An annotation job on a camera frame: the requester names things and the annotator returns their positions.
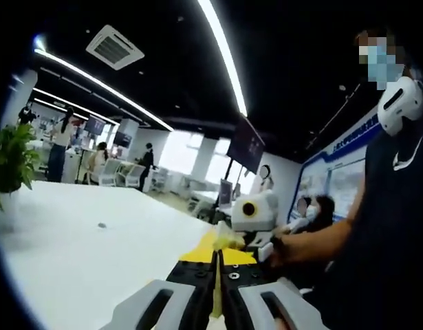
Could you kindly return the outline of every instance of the face mask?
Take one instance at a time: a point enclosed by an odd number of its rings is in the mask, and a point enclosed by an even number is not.
[[[398,81],[404,71],[404,65],[396,63],[396,56],[387,54],[383,41],[377,46],[360,46],[360,56],[367,55],[367,76],[369,82],[375,82],[378,90],[385,90],[387,83]]]
[[[318,214],[318,208],[313,205],[309,205],[306,210],[306,218],[313,219]]]

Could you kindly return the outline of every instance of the green leaves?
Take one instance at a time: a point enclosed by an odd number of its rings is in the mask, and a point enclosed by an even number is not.
[[[27,147],[29,141],[35,140],[32,132],[29,124],[0,130],[0,193],[16,191],[21,184],[32,189],[34,165],[40,160],[39,154]]]

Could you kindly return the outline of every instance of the led light strip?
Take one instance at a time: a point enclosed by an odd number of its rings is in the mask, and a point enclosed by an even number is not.
[[[167,123],[165,123],[164,121],[162,121],[161,119],[159,119],[158,117],[156,117],[155,115],[153,115],[151,112],[149,112],[146,109],[144,109],[143,107],[141,107],[139,104],[135,103],[134,101],[130,100],[129,98],[126,98],[124,95],[122,95],[121,93],[119,93],[118,91],[116,91],[115,89],[113,89],[112,87],[107,86],[101,80],[98,80],[97,78],[94,78],[93,76],[91,76],[87,72],[84,72],[83,70],[81,70],[81,69],[75,67],[74,65],[66,62],[65,60],[62,60],[61,58],[59,58],[57,56],[54,56],[54,55],[52,55],[52,54],[50,54],[48,52],[45,52],[44,50],[41,50],[39,48],[36,48],[34,51],[37,54],[41,55],[41,56],[44,56],[44,57],[46,57],[46,58],[48,58],[50,60],[53,60],[53,61],[55,61],[55,62],[57,62],[57,63],[65,66],[65,67],[67,67],[68,69],[71,69],[73,72],[76,72],[80,76],[83,76],[86,79],[89,79],[90,81],[92,81],[93,83],[96,83],[98,86],[102,87],[103,89],[105,89],[109,93],[113,94],[117,98],[123,100],[124,102],[126,102],[129,105],[131,105],[135,109],[141,111],[147,117],[150,117],[151,119],[155,120],[158,124],[162,125],[163,127],[165,127],[166,129],[168,129],[169,131],[174,131],[173,127],[171,127],[170,125],[168,125]]]
[[[53,107],[53,108],[58,109],[58,110],[60,110],[60,111],[67,112],[67,110],[66,110],[66,109],[64,109],[64,108],[57,107],[55,104],[48,103],[48,102],[43,101],[43,100],[40,100],[40,99],[38,99],[38,98],[35,98],[35,99],[34,99],[34,101],[35,101],[35,102],[40,102],[40,103],[43,103],[44,105],[47,105],[47,106],[49,106],[49,107]],[[83,116],[83,115],[78,115],[77,113],[74,113],[74,116],[75,116],[75,117],[78,117],[78,118],[81,118],[81,119],[84,119],[84,120],[89,120],[89,118],[88,118],[88,117],[85,117],[85,116]]]
[[[100,115],[100,114],[98,114],[96,112],[93,112],[92,110],[86,109],[86,108],[84,108],[84,107],[82,107],[82,106],[80,106],[78,104],[72,103],[72,102],[67,101],[67,100],[65,100],[63,98],[59,98],[58,96],[55,96],[54,94],[48,93],[46,91],[42,91],[41,89],[38,89],[38,88],[33,88],[32,90],[33,91],[37,91],[37,92],[42,93],[42,94],[45,94],[46,96],[49,96],[51,98],[55,98],[56,100],[59,100],[59,101],[64,102],[64,103],[67,103],[67,104],[69,104],[69,105],[71,105],[73,107],[79,108],[80,110],[83,110],[83,111],[85,111],[87,113],[90,113],[91,115],[93,115],[95,117],[98,117],[98,118],[100,118],[100,119],[102,119],[102,120],[104,120],[106,122],[110,122],[111,124],[114,124],[114,125],[119,125],[120,124],[119,122],[115,122],[114,120],[109,119],[108,117],[105,117],[105,116]]]
[[[239,78],[237,77],[236,67],[234,65],[234,61],[232,60],[230,47],[228,46],[228,42],[226,41],[224,30],[220,25],[219,19],[217,18],[216,12],[214,11],[211,2],[209,0],[197,0],[197,2],[199,2],[206,19],[210,23],[211,30],[213,31],[222,57],[224,58],[226,70],[228,71],[228,75],[230,76],[232,89],[234,90],[234,94],[236,96],[239,112],[246,117],[248,116],[248,113],[246,112],[245,101],[243,100],[243,94],[241,92]]]

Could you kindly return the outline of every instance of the headset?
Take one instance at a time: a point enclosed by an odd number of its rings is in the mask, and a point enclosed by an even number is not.
[[[416,121],[422,114],[423,91],[420,81],[403,76],[396,82],[387,83],[378,103],[378,120],[389,135],[395,136],[402,130],[403,118]]]

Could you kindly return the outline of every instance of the black ceiling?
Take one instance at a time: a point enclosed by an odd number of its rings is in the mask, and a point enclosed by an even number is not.
[[[237,68],[248,118],[262,133],[267,151],[302,162],[376,105],[380,94],[362,82],[352,45],[354,35],[375,20],[364,20],[356,11],[289,10],[278,2],[212,1]],[[85,48],[106,24],[145,57],[116,71],[87,53]],[[107,83],[173,128],[231,136],[239,119],[235,95],[196,0],[139,1],[120,9],[74,6],[48,19],[43,36],[48,52]],[[163,129],[65,67],[38,55],[32,66],[39,72],[39,89],[105,116],[128,117],[42,67]],[[356,95],[318,136],[360,82]],[[33,96],[47,100],[38,93]]]

